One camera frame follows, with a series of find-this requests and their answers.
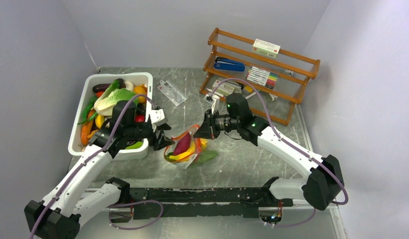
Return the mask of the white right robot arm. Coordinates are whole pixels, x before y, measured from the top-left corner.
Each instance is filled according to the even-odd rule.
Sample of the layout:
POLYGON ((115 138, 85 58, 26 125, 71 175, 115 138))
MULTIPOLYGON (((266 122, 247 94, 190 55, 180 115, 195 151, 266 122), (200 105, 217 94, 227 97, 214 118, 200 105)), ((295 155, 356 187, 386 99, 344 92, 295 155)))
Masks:
POLYGON ((313 208, 323 211, 334 203, 344 188, 339 160, 333 155, 323 157, 300 146, 281 134, 272 122, 253 115, 247 100, 238 93, 226 97, 227 114, 217 110, 219 97, 207 94, 205 101, 212 105, 204 113, 202 125, 195 138, 216 139, 221 132, 236 131, 242 140, 270 151, 291 165, 299 179, 274 177, 262 187, 262 201, 274 206, 282 199, 305 200, 313 208))

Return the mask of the yellow banana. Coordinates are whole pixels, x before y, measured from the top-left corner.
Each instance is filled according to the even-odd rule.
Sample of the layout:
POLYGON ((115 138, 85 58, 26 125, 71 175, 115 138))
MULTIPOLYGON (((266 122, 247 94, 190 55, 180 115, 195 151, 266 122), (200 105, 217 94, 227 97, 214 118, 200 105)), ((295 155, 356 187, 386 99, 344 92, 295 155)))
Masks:
POLYGON ((182 160, 184 160, 185 158, 187 158, 187 157, 189 157, 190 155, 192 155, 194 152, 195 152, 195 142, 194 142, 194 141, 191 141, 189 148, 188 148, 185 152, 180 153, 180 154, 178 154, 178 155, 170 155, 170 156, 169 156, 169 160, 172 160, 172 161, 182 161, 182 160))

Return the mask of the purple sweet potato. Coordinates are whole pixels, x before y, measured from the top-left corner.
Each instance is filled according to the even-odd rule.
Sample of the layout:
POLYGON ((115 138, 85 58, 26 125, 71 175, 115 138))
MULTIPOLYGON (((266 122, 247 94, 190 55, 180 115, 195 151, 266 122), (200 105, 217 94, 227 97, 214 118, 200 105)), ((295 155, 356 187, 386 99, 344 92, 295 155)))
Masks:
POLYGON ((191 142, 191 134, 187 132, 177 143, 175 150, 173 151, 173 155, 178 155, 180 153, 185 152, 189 148, 190 142, 191 142))

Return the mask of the white mushroom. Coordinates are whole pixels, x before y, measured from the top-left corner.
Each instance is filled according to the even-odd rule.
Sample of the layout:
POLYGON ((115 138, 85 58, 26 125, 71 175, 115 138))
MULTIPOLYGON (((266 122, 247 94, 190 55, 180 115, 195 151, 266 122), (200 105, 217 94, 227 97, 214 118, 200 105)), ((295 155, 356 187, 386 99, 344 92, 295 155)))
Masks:
POLYGON ((134 84, 132 83, 132 82, 130 82, 130 81, 124 81, 124 84, 125 84, 125 88, 128 90, 128 91, 131 91, 131 92, 133 92, 134 91, 134 84))

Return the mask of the clear zip top bag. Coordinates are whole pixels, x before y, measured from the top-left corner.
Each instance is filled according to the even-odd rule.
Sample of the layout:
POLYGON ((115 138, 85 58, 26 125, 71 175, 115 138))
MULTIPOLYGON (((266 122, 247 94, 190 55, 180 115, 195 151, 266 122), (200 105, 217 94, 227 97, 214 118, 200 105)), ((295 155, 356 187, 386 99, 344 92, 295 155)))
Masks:
POLYGON ((163 157, 165 161, 176 167, 186 169, 191 165, 203 163, 219 156, 215 150, 210 150, 208 140, 204 138, 194 138, 194 133, 200 128, 195 124, 177 137, 171 139, 174 145, 165 148, 163 157))

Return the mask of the green romaine lettuce leaf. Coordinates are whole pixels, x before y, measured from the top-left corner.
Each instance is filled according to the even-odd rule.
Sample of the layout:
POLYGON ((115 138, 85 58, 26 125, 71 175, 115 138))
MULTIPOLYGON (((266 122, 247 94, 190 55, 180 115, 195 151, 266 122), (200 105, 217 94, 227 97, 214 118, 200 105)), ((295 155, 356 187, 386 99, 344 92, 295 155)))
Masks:
POLYGON ((190 155, 189 157, 185 158, 182 161, 172 161, 169 160, 169 156, 172 155, 172 153, 169 153, 167 155, 164 156, 164 159, 170 163, 201 163, 207 160, 211 160, 216 158, 219 153, 215 150, 204 150, 201 151, 199 153, 193 153, 192 155, 190 155))

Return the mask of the yellow lemon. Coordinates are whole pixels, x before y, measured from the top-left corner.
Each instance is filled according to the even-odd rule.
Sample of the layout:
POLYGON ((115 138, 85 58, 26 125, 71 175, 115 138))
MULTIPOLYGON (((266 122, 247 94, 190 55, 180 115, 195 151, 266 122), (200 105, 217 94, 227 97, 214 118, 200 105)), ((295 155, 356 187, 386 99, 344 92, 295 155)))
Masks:
POLYGON ((201 138, 200 139, 200 144, 201 144, 201 148, 205 149, 208 146, 208 140, 204 139, 204 138, 201 138))

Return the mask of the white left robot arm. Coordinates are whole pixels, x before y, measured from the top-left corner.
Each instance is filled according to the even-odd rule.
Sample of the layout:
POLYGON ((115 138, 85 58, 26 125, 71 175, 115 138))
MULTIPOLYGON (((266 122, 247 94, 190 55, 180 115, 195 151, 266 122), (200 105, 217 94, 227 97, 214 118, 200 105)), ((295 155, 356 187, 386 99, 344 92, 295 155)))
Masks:
POLYGON ((159 150, 174 142, 164 135, 169 130, 163 109, 153 107, 146 120, 135 122, 133 102, 119 101, 112 117, 93 134, 75 166, 50 193, 40 201, 31 200, 24 208, 30 238, 74 239, 81 227, 104 208, 132 206, 130 185, 112 177, 96 192, 82 194, 131 139, 147 139, 159 150))

